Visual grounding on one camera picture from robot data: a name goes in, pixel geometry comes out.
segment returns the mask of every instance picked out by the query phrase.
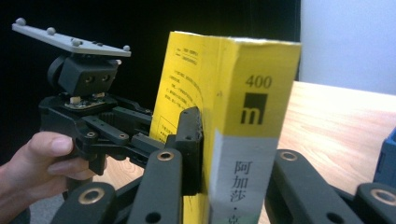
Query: yellow cover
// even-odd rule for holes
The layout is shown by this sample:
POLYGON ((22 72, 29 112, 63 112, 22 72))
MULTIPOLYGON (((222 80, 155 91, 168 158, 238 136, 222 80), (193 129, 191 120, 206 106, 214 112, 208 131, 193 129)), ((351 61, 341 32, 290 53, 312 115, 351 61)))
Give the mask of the yellow cover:
POLYGON ((258 222, 299 57, 297 43, 171 32, 150 136, 200 109, 203 188, 184 223, 258 222))

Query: letter m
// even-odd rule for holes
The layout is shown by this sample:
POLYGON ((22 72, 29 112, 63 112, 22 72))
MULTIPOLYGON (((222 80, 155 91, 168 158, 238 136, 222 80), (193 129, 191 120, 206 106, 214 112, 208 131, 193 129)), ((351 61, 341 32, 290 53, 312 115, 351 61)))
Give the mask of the letter m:
POLYGON ((244 107, 242 109, 242 124, 262 124, 264 120, 267 94, 246 93, 244 107))

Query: human hand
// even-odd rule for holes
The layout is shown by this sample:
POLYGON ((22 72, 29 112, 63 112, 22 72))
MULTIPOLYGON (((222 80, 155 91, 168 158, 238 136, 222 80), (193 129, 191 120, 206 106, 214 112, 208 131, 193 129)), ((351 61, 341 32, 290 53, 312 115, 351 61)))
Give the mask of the human hand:
POLYGON ((60 161, 72 150, 73 141, 68 136, 35 134, 11 161, 0 167, 0 213, 22 211, 31 203, 66 191, 67 177, 83 180, 94 176, 82 158, 60 161))

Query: wooden table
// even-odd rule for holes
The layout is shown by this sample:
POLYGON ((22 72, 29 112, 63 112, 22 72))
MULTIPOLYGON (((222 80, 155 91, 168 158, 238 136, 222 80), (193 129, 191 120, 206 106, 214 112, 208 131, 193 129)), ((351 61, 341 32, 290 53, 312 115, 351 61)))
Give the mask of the wooden table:
MULTIPOLYGON (((302 153, 326 181, 354 194, 372 182, 382 142, 396 127, 396 96, 295 82, 278 148, 302 153)), ((95 180, 120 188, 143 170, 107 159, 95 180)), ((262 210, 260 223, 269 223, 262 210)))

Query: wall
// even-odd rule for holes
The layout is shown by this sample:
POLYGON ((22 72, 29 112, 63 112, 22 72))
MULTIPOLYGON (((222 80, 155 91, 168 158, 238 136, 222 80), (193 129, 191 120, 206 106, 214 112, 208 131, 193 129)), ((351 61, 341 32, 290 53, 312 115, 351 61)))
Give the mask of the wall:
POLYGON ((396 1, 304 0, 300 80, 396 94, 396 1))

